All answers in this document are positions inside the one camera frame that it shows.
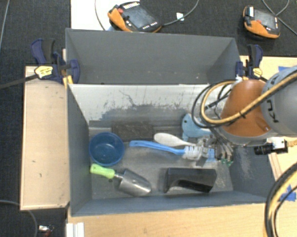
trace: black object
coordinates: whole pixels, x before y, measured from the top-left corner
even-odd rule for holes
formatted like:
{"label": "black object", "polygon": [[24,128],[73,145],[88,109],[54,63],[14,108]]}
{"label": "black object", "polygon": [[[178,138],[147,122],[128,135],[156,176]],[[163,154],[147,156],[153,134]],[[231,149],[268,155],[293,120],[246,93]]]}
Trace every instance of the black object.
{"label": "black object", "polygon": [[270,153],[277,153],[277,154],[283,154],[288,152],[288,146],[287,141],[285,140],[285,143],[282,148],[274,149],[273,143],[266,143],[259,147],[254,147],[255,155],[268,155]]}
{"label": "black object", "polygon": [[131,140],[153,140],[153,126],[148,122],[115,122],[112,132],[117,134],[124,142]]}
{"label": "black object", "polygon": [[139,1],[114,6],[109,12],[111,25],[126,32],[157,32],[161,23]]}
{"label": "black object", "polygon": [[245,28],[257,36],[276,39],[280,35],[279,19],[270,12],[248,5],[243,11],[243,19]]}
{"label": "black object", "polygon": [[215,169],[168,168],[164,182],[164,193],[167,193],[174,186],[209,193],[215,180]]}

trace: blue clamp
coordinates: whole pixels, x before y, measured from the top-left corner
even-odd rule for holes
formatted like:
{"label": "blue clamp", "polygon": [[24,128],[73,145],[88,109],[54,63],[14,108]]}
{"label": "blue clamp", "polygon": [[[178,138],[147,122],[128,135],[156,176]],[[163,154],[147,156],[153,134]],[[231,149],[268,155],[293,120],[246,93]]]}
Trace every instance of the blue clamp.
{"label": "blue clamp", "polygon": [[69,64],[66,64],[61,55],[53,51],[54,43],[54,39],[38,39],[31,44],[31,53],[35,58],[36,63],[39,66],[49,65],[53,68],[51,75],[44,76],[40,79],[52,80],[62,84],[63,78],[65,77],[62,71],[65,70],[66,76],[71,75],[73,83],[78,83],[80,77],[78,60],[72,59]]}
{"label": "blue clamp", "polygon": [[247,45],[249,60],[246,60],[246,66],[243,62],[236,62],[235,76],[248,77],[250,79],[260,79],[262,72],[259,68],[262,61],[263,51],[259,45]]}

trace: orange device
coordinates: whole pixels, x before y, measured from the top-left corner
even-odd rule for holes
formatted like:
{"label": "orange device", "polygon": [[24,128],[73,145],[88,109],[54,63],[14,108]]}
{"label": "orange device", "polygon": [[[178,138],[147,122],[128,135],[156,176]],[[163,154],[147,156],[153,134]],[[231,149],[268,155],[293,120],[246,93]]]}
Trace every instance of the orange device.
{"label": "orange device", "polygon": [[138,1],[114,6],[108,12],[108,17],[114,28],[126,32],[155,33],[162,27],[159,20]]}
{"label": "orange device", "polygon": [[257,36],[268,39],[276,39],[280,36],[279,20],[271,13],[248,5],[243,11],[243,19],[245,28]]}

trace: black carpet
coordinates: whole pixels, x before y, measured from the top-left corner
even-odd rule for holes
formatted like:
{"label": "black carpet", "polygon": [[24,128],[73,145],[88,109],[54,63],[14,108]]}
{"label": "black carpet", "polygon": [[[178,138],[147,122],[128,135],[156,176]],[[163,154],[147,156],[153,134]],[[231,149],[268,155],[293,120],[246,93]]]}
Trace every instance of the black carpet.
{"label": "black carpet", "polygon": [[[141,0],[162,22],[174,19],[177,12],[187,12],[196,0]],[[285,0],[266,0],[274,11]],[[297,0],[280,17],[297,31]],[[0,0],[0,31],[7,0]],[[245,31],[241,13],[247,4],[264,8],[261,0],[200,0],[196,10],[184,22],[163,28],[161,33],[234,37],[241,55],[246,45],[259,44],[265,56],[297,56],[297,37],[282,27],[277,40],[255,40]],[[55,48],[65,47],[65,28],[70,27],[70,0],[11,0],[0,56],[0,83],[19,79],[31,64],[29,46],[38,38],[56,39]],[[19,201],[22,148],[21,85],[0,91],[0,199]],[[35,211],[38,224],[54,224],[52,236],[64,236],[65,210]],[[32,236],[31,218],[16,207],[0,206],[0,237]]]}

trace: blue cup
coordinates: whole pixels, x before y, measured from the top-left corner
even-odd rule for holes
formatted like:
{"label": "blue cup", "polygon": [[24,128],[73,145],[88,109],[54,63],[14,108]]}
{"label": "blue cup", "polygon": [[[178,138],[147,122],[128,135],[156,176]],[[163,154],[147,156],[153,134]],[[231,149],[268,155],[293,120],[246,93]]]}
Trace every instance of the blue cup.
{"label": "blue cup", "polygon": [[117,164],[124,155],[124,143],[112,132],[98,133],[89,142],[91,159],[101,166]]}

